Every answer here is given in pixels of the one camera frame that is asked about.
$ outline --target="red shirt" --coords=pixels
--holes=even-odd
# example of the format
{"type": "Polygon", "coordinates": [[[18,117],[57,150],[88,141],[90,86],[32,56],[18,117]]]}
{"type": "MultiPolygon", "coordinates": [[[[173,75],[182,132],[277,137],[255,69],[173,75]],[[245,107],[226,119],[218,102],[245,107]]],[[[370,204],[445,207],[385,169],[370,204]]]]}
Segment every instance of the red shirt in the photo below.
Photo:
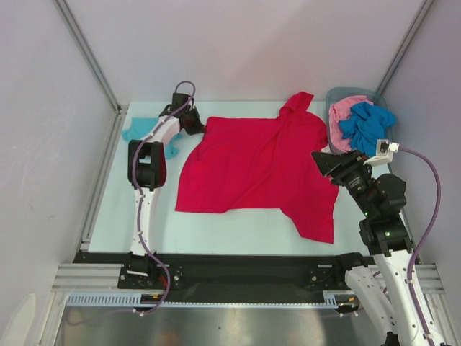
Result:
{"type": "Polygon", "coordinates": [[[280,208],[302,237],[333,244],[338,187],[310,155],[328,143],[323,121],[306,111],[312,98],[296,94],[276,119],[210,117],[182,169],[176,211],[280,208]]]}

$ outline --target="white panel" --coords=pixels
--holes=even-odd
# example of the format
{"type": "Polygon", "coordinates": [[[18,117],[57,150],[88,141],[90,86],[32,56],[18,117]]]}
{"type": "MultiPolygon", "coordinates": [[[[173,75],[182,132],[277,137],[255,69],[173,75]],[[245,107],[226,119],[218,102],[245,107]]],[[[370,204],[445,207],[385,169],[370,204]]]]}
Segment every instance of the white panel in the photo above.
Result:
{"type": "Polygon", "coordinates": [[[421,0],[68,0],[122,103],[377,88],[421,0]]]}
{"type": "MultiPolygon", "coordinates": [[[[394,134],[402,146],[420,151],[436,165],[442,180],[442,204],[423,249],[435,262],[452,313],[461,327],[460,95],[461,2],[438,1],[385,96],[397,115],[394,134]]],[[[398,154],[396,172],[408,184],[408,217],[419,239],[435,204],[434,177],[420,159],[398,154]]]]}
{"type": "Polygon", "coordinates": [[[0,339],[35,294],[31,345],[114,115],[52,1],[0,1],[0,61],[0,339]]]}

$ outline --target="laundry basket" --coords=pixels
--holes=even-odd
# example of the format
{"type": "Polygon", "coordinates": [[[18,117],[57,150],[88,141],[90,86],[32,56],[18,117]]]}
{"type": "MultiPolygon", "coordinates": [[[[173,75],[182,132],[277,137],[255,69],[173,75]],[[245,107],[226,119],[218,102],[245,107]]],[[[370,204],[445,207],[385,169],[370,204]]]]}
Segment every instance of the laundry basket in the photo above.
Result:
{"type": "MultiPolygon", "coordinates": [[[[382,97],[380,94],[372,90],[362,89],[362,88],[350,88],[347,86],[340,86],[340,87],[330,90],[328,94],[326,95],[325,112],[326,112],[326,127],[327,127],[327,134],[328,134],[328,144],[330,146],[331,152],[334,154],[344,153],[344,151],[335,147],[333,143],[331,142],[330,115],[328,111],[330,110],[331,105],[334,105],[335,103],[341,101],[342,99],[345,99],[346,97],[354,96],[354,95],[364,95],[367,97],[369,101],[373,102],[374,105],[380,106],[381,108],[385,108],[385,109],[388,108],[388,105],[386,104],[384,97],[382,97]]],[[[391,127],[386,129],[386,138],[389,140],[392,140],[391,127]]]]}

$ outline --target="white table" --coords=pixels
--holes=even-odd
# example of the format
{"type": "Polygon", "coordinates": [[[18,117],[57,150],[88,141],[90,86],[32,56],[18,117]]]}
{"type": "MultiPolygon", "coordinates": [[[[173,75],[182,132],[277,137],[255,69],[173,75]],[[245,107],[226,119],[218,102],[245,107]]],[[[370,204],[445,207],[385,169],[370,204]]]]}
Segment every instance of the white table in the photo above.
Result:
{"type": "MultiPolygon", "coordinates": [[[[276,117],[284,102],[196,102],[202,122],[221,117],[276,117]]],[[[123,128],[133,117],[157,117],[163,102],[132,102],[123,128]]],[[[324,119],[325,102],[313,102],[309,111],[324,119]]],[[[168,177],[156,211],[153,238],[159,252],[187,254],[331,255],[367,254],[359,236],[364,218],[344,187],[334,208],[334,244],[301,238],[292,221],[279,209],[232,210],[224,214],[174,211],[182,167],[202,135],[176,141],[178,156],[167,160],[168,177]]],[[[374,168],[374,177],[388,173],[374,168]]],[[[134,194],[127,180],[127,143],[120,137],[89,246],[90,252],[128,252],[135,217],[134,194]]]]}

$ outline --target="blue cloth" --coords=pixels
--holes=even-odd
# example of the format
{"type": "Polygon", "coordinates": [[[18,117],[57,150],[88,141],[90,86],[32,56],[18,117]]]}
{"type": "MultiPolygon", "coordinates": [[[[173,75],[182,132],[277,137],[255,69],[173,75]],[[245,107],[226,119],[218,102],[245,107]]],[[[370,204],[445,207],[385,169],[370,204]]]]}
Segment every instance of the blue cloth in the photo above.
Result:
{"type": "Polygon", "coordinates": [[[396,121],[394,114],[388,110],[362,102],[351,107],[351,117],[340,120],[339,127],[344,139],[352,138],[352,149],[357,148],[367,156],[374,156],[377,140],[386,138],[385,129],[396,121]]]}
{"type": "MultiPolygon", "coordinates": [[[[141,139],[147,135],[158,123],[157,117],[134,117],[131,121],[131,127],[127,130],[122,130],[122,138],[128,143],[132,139],[141,139]]],[[[172,159],[179,154],[179,149],[173,146],[173,142],[182,138],[182,134],[175,135],[170,143],[165,147],[165,159],[172,159]]]]}

